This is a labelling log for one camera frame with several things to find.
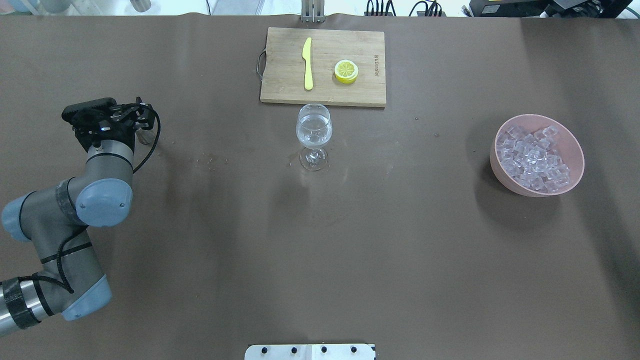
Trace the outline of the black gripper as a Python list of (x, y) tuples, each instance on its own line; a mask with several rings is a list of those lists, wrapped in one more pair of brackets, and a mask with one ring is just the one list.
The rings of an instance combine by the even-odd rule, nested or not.
[(135, 132), (151, 131), (154, 129), (153, 110), (140, 97), (134, 102), (122, 104), (120, 118), (133, 118), (130, 121), (116, 121), (112, 118), (101, 121), (94, 128), (75, 128), (74, 135), (85, 151), (91, 146), (101, 146), (102, 141), (117, 141), (125, 144), (130, 150), (135, 150)]

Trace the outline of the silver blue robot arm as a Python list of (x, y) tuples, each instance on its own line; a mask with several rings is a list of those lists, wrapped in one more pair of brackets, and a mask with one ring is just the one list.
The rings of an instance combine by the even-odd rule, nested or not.
[(1, 282), (1, 335), (27, 330), (60, 314), (66, 321), (86, 317), (112, 299), (88, 229), (114, 227), (130, 214), (137, 132), (160, 132), (153, 106), (137, 97), (68, 105), (61, 118), (71, 125), (86, 153), (84, 172), (55, 186), (25, 194), (2, 210), (3, 228), (19, 242), (32, 243), (41, 271)]

